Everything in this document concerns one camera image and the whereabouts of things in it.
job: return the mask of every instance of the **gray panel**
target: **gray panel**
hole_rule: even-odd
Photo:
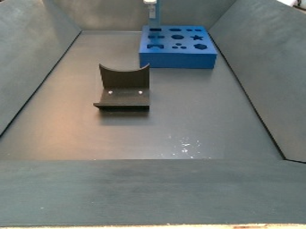
[[[138,69],[141,35],[83,32],[0,139],[0,158],[281,159],[221,55],[214,70],[151,69],[150,113],[98,111],[99,64]]]
[[[0,226],[306,223],[306,165],[0,162]]]
[[[0,134],[79,32],[48,0],[2,3]]]
[[[142,30],[149,23],[143,0],[54,0],[83,30]],[[221,18],[235,0],[165,0],[162,24],[203,25]]]
[[[210,34],[288,159],[306,161],[306,17],[274,0],[241,0]]]

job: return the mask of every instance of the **bin floor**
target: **bin floor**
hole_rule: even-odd
[[[151,110],[101,112],[98,65],[139,68],[141,32],[86,31],[0,139],[0,159],[282,159],[222,55],[151,69]]]

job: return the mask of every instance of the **blue foam block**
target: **blue foam block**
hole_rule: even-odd
[[[141,67],[213,69],[217,50],[202,26],[162,26],[161,31],[142,28]]]

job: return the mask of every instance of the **circular cutout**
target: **circular cutout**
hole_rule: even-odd
[[[174,35],[171,38],[173,38],[173,39],[183,39],[185,36],[182,36],[182,35]]]
[[[170,29],[170,31],[179,32],[179,31],[182,31],[182,29]]]

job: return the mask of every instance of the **black bracket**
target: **black bracket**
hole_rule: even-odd
[[[101,64],[99,69],[105,88],[94,106],[106,110],[149,110],[150,65],[139,70],[117,71]]]

